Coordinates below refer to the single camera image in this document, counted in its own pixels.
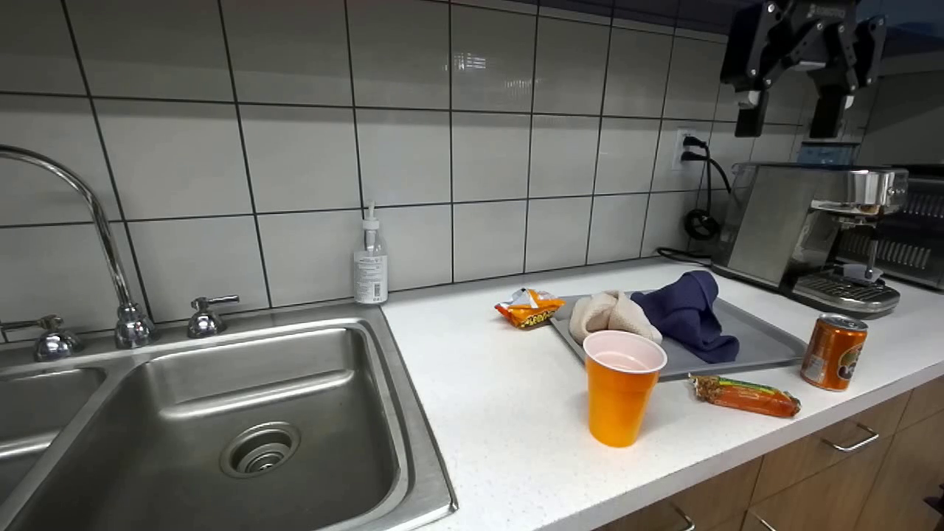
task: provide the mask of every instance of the wooden cabinet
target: wooden cabinet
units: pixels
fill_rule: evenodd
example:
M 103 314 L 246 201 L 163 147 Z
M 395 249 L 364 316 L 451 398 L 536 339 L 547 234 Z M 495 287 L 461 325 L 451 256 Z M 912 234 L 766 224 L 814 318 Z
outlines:
M 944 378 L 803 436 L 612 531 L 935 531 L 944 483 Z
M 743 464 L 613 521 L 612 531 L 685 531 L 690 526 L 696 526 L 700 531 L 738 531 L 755 474 L 759 464 Z
M 912 392 L 904 426 L 887 449 L 879 480 L 862 514 L 862 531 L 935 531 L 942 514 L 924 499 L 942 495 L 944 483 L 944 378 Z

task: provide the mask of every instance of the countertop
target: countertop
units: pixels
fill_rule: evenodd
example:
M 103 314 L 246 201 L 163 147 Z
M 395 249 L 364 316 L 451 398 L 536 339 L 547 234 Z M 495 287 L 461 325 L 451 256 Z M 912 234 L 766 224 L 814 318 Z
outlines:
M 690 268 L 700 265 L 628 262 L 527 287 L 637 293 Z M 585 368 L 555 331 L 514 331 L 495 316 L 492 303 L 519 284 L 420 293 L 384 308 L 461 502 L 433 529 L 600 529 L 944 375 L 944 299 L 895 284 L 904 300 L 870 321 L 848 392 L 800 381 L 796 367 L 741 373 L 803 402 L 786 423 L 700 405 L 685 381 L 671 381 L 659 384 L 640 440 L 607 449 L 585 426 Z M 817 309 L 738 280 L 718 284 L 730 303 L 809 339 Z

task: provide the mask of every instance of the blue towel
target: blue towel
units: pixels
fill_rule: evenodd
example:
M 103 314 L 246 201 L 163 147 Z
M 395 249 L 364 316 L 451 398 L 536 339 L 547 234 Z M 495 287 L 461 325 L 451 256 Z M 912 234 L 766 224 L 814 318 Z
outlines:
M 704 364 L 734 359 L 741 352 L 738 337 L 724 337 L 713 316 L 718 284 L 709 271 L 687 271 L 659 293 L 634 293 L 647 318 L 671 339 L 681 342 Z

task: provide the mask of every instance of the soap dispenser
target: soap dispenser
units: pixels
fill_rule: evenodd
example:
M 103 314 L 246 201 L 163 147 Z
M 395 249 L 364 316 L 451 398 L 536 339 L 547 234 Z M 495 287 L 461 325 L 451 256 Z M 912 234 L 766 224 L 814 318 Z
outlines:
M 381 241 L 381 222 L 374 204 L 365 209 L 365 218 L 361 224 L 361 249 L 355 252 L 355 300 L 387 300 L 387 252 Z

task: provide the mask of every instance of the plastic cup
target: plastic cup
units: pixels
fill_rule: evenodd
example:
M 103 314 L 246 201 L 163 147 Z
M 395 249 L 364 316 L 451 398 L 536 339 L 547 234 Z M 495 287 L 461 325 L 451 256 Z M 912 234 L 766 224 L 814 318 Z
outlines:
M 650 395 L 666 352 L 626 331 L 600 331 L 585 339 L 586 353 L 586 426 L 604 446 L 631 446 L 640 436 Z

